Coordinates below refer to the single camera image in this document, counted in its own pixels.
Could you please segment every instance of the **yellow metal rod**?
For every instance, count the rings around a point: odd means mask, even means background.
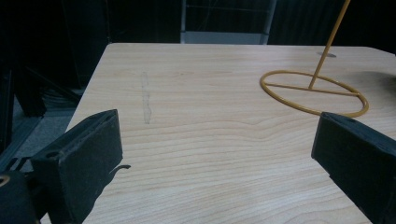
[[[362,108],[359,111],[356,112],[350,112],[350,113],[339,113],[340,115],[343,116],[347,116],[350,118],[355,118],[358,117],[360,115],[363,115],[364,113],[367,112],[367,110],[369,109],[369,103],[367,101],[367,99],[357,90],[355,90],[354,88],[348,86],[347,84],[344,84],[342,82],[333,80],[329,77],[324,77],[324,76],[318,76],[319,79],[324,80],[324,81],[328,81],[332,84],[335,84],[339,87],[342,87],[344,89],[346,89],[347,91],[350,91],[350,94],[344,94],[345,92],[341,92],[341,91],[336,91],[336,92],[331,92],[330,90],[319,90],[319,89],[313,89],[313,90],[309,90],[308,88],[301,88],[298,86],[290,86],[290,85],[285,85],[285,84],[278,84],[278,83],[268,83],[265,81],[265,79],[269,76],[273,76],[273,75],[278,75],[278,74],[292,74],[292,75],[300,75],[300,76],[306,76],[306,77],[312,77],[312,74],[308,74],[308,73],[304,73],[304,72],[298,72],[298,71],[288,71],[288,70],[275,70],[275,71],[271,71],[268,72],[264,75],[262,75],[262,78],[260,79],[260,84],[262,86],[262,89],[265,90],[270,96],[272,96],[274,99],[278,100],[279,102],[291,106],[293,108],[302,110],[304,112],[307,113],[311,113],[311,114],[315,114],[315,115],[320,115],[322,113],[321,110],[317,110],[314,108],[309,108],[303,105],[299,105],[294,103],[293,101],[287,100],[283,97],[281,97],[280,95],[276,94],[274,91],[270,90],[269,86],[274,86],[274,87],[279,87],[279,88],[289,88],[289,89],[296,89],[296,90],[302,90],[302,91],[326,91],[325,93],[330,93],[330,94],[340,94],[340,95],[347,95],[347,96],[355,96],[357,98],[359,98],[359,100],[361,100],[362,103]]]
[[[346,0],[343,8],[341,9],[340,15],[338,16],[337,21],[335,22],[334,28],[332,28],[332,33],[330,34],[329,40],[327,41],[326,48],[323,51],[323,54],[320,58],[317,70],[315,71],[314,76],[311,79],[311,83],[309,84],[309,89],[312,89],[314,87],[315,81],[318,77],[318,74],[320,72],[321,66],[324,63],[324,60],[326,59],[327,53],[329,52],[330,46],[332,45],[332,41],[334,40],[335,34],[337,34],[338,28],[340,27],[341,21],[344,18],[344,15],[347,12],[347,7],[349,6],[350,0]]]
[[[356,92],[349,92],[349,91],[330,91],[324,89],[309,89],[307,87],[299,87],[299,86],[291,86],[291,85],[284,85],[272,82],[265,82],[267,86],[279,87],[279,88],[286,88],[286,89],[293,89],[299,91],[315,91],[315,92],[322,92],[322,93],[329,93],[335,95],[345,95],[345,96],[358,96],[359,94]]]

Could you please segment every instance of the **light wood tabletop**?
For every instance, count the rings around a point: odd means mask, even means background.
[[[109,45],[69,128],[118,109],[121,164],[132,167],[116,174],[85,222],[369,223],[311,159],[318,116],[281,104],[260,86],[272,70],[314,73],[323,49]],[[395,139],[395,56],[356,47],[330,53],[336,57],[321,74],[363,93],[370,109],[356,119]],[[353,97],[279,92],[332,112],[361,107]]]

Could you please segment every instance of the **scratch on table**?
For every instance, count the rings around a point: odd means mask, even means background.
[[[142,81],[143,115],[144,115],[145,123],[149,124],[149,121],[151,119],[151,108],[149,107],[149,91],[148,91],[149,77],[146,72],[142,73],[141,81]]]

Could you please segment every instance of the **floor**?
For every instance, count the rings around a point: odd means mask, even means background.
[[[61,136],[67,128],[76,105],[55,91],[43,94],[47,112],[42,118],[27,118],[15,98],[12,124],[12,141],[2,154],[0,169],[32,171],[29,158]]]

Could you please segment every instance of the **circular wire base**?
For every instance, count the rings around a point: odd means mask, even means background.
[[[308,73],[303,73],[303,72],[296,72],[296,71],[288,71],[288,70],[275,70],[271,71],[269,73],[266,73],[262,75],[262,78],[260,80],[260,84],[262,85],[262,88],[273,98],[278,100],[279,102],[291,106],[295,109],[302,110],[307,113],[315,114],[315,115],[320,115],[323,111],[321,110],[316,110],[313,108],[309,108],[303,105],[296,104],[292,101],[289,101],[275,92],[271,91],[268,87],[273,86],[273,87],[280,87],[280,88],[287,88],[287,89],[294,89],[294,90],[299,90],[299,91],[315,91],[315,92],[322,92],[322,93],[329,93],[329,94],[337,94],[337,95],[345,95],[345,96],[353,96],[353,97],[358,97],[361,100],[362,103],[362,108],[360,111],[357,112],[351,112],[351,113],[338,113],[340,115],[350,117],[350,118],[355,118],[360,115],[363,115],[364,113],[367,112],[369,109],[369,103],[367,102],[366,98],[357,90],[354,88],[348,86],[347,84],[344,84],[342,82],[333,80],[329,77],[321,77],[317,76],[317,78],[331,82],[332,84],[335,84],[337,86],[340,86],[348,91],[331,91],[331,90],[323,90],[323,89],[315,89],[315,88],[304,88],[304,87],[299,87],[299,86],[291,86],[291,85],[284,85],[284,84],[277,84],[277,83],[270,83],[270,82],[265,82],[265,79],[269,76],[277,75],[277,74],[293,74],[293,75],[300,75],[300,76],[306,76],[306,77],[313,77],[314,75],[308,74]]]

